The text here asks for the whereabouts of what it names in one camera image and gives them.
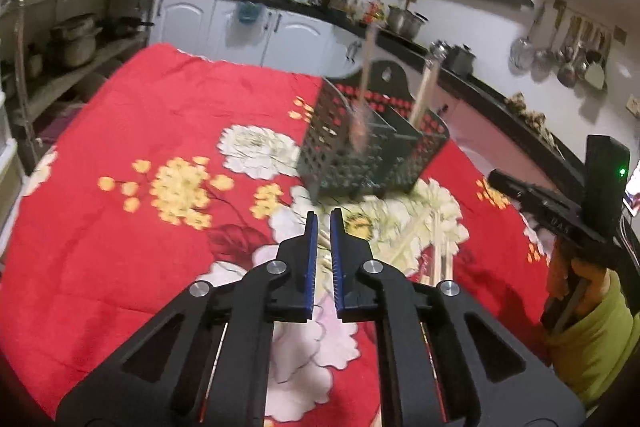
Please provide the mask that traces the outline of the green right sleeve forearm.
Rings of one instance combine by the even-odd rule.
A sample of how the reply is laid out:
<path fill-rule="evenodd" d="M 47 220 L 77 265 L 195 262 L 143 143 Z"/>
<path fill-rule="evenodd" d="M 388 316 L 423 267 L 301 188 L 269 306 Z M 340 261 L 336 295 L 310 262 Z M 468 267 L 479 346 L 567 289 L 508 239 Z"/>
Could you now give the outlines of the green right sleeve forearm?
<path fill-rule="evenodd" d="M 547 337 L 555 375 L 586 410 L 598 406 L 639 340 L 639 315 L 631 314 L 618 275 L 608 272 L 608 279 L 608 292 L 589 314 Z"/>

